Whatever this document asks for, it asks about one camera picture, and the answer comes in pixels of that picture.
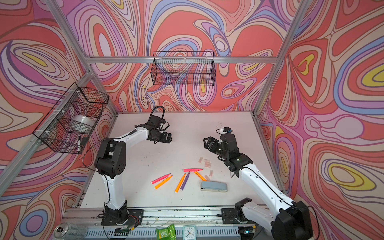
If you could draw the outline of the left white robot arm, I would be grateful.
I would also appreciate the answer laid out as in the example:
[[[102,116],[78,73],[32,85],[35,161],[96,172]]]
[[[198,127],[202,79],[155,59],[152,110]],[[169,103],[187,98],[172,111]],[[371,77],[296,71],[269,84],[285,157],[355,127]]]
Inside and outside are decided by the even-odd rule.
[[[102,176],[107,193],[106,207],[120,210],[126,204],[121,174],[127,166],[127,150],[143,141],[169,144],[172,134],[167,133],[169,123],[151,115],[144,124],[135,126],[129,133],[102,140],[95,160],[95,168]]]

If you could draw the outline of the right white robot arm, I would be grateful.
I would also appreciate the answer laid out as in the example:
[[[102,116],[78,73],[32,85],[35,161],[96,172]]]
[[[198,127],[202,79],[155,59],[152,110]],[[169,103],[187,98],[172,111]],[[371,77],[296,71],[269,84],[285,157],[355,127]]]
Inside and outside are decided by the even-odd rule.
[[[221,134],[219,140],[204,138],[203,142],[205,149],[216,154],[230,172],[248,184],[267,205],[264,209],[249,200],[239,202],[244,220],[263,227],[275,240],[309,240],[314,236],[309,207],[276,188],[253,161],[240,152],[234,134]]]

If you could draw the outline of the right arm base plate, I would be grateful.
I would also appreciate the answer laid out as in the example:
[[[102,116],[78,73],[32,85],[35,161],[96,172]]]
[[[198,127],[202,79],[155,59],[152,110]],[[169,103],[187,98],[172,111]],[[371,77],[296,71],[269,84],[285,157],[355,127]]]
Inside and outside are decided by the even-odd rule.
[[[255,222],[247,220],[243,214],[239,213],[236,208],[222,208],[221,213],[218,214],[222,218],[222,222],[225,225],[246,225],[246,224],[255,224]]]

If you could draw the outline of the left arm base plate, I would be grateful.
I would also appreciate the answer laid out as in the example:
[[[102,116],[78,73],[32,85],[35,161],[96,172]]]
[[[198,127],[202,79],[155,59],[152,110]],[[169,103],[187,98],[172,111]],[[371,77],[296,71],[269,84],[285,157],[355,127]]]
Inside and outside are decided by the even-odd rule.
[[[142,224],[143,214],[143,209],[104,210],[101,225],[137,227]]]

